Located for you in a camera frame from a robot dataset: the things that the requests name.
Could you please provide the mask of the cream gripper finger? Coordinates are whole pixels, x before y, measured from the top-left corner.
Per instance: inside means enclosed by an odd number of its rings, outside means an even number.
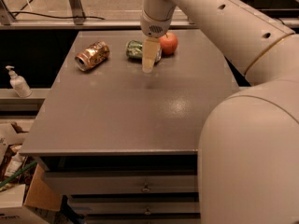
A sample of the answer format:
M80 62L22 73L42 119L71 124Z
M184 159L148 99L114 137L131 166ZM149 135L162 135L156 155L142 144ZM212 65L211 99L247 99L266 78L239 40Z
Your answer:
M158 54L160 53L160 42L158 38L147 37L143 41L142 49L142 71L144 73L151 73Z

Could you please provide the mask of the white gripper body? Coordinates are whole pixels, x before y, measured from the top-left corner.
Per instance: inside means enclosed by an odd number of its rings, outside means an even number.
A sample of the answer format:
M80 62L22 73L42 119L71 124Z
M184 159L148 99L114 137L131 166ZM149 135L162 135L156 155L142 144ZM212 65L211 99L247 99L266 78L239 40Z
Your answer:
M157 21L151 18L145 11L140 17L140 27L144 35L159 38L166 34L170 27L171 20Z

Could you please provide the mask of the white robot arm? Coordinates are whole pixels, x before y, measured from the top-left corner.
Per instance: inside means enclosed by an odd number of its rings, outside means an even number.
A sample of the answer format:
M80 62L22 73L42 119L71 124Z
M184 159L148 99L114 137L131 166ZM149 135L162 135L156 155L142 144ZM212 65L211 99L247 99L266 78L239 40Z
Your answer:
M201 224L299 224L297 34L240 0L144 0L142 32L164 35L176 8L250 84L202 128Z

